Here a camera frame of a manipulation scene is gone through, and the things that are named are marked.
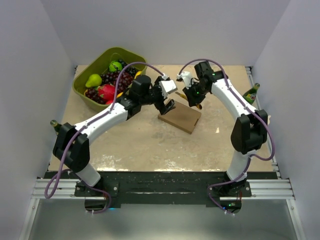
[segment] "green bottle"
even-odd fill
[[[259,83],[255,83],[251,89],[245,92],[242,97],[251,105],[255,102],[257,97],[257,91],[260,88]]]
[[[51,120],[50,125],[54,128],[55,133],[58,135],[60,128],[61,128],[61,124],[58,123],[56,120]]]

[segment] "white wall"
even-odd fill
[[[0,2],[0,239],[18,239],[73,67],[39,0]]]
[[[290,0],[41,0],[68,56],[125,47],[152,64],[252,66]]]
[[[308,240],[319,239],[320,2],[291,0],[253,67],[271,114],[276,158],[290,177]]]

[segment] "green plastic bin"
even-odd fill
[[[109,64],[112,61],[117,61],[118,59],[123,59],[127,64],[133,62],[143,62],[146,63],[147,61],[142,57],[139,56],[131,51],[128,51],[121,47],[113,47],[106,50],[104,53],[101,54],[96,60],[93,61],[79,76],[74,79],[72,88],[76,94],[80,96],[80,98],[84,101],[84,103],[91,109],[95,110],[96,112],[101,112],[102,110],[106,109],[109,104],[99,104],[90,98],[87,98],[84,93],[86,88],[86,82],[91,74],[104,74],[107,72],[109,68]],[[134,65],[139,71],[142,71],[142,74],[146,73],[147,66],[143,64]]]

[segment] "table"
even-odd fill
[[[79,65],[75,77],[86,67]],[[175,80],[182,66],[155,67]],[[251,87],[244,66],[225,66],[224,69],[241,94]],[[196,76],[193,66],[188,66],[185,71]],[[153,81],[159,75],[150,68],[146,74]],[[182,92],[183,83],[177,82],[177,86]],[[170,98],[188,105],[176,94],[171,94]],[[153,105],[143,106],[139,114],[111,128],[91,144],[90,163],[98,171],[226,171],[234,152],[230,136],[235,121],[214,95],[207,94],[202,106],[202,116],[192,134],[159,120],[159,112]],[[73,125],[95,114],[71,90],[62,123]],[[267,144],[258,153],[268,157]],[[52,156],[48,170],[58,170],[59,164],[60,161]],[[258,172],[272,170],[271,162],[257,158],[253,159],[249,168],[249,171]]]

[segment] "brown board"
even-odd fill
[[[165,115],[158,115],[158,119],[191,134],[201,117],[201,112],[175,101],[175,109]]]

